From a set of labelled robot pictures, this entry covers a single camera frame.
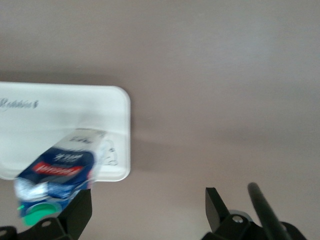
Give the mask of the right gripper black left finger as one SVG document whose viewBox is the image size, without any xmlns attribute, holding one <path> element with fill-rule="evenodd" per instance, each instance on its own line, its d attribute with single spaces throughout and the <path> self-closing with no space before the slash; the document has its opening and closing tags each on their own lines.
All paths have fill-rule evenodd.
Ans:
<svg viewBox="0 0 320 240">
<path fill-rule="evenodd" d="M 57 216 L 38 221 L 18 233 L 14 226 L 2 226 L 2 240 L 77 240 L 92 217 L 91 190 L 81 190 Z"/>
</svg>

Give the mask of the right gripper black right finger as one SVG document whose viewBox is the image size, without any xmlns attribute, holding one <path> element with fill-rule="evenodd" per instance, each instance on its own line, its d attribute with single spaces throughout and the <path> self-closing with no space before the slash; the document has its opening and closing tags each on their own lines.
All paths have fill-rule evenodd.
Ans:
<svg viewBox="0 0 320 240">
<path fill-rule="evenodd" d="M 278 219 L 259 187 L 248 187 L 261 226 L 242 211 L 228 210 L 216 188 L 205 189 L 205 213 L 211 232 L 204 240 L 305 240 L 292 224 Z"/>
</svg>

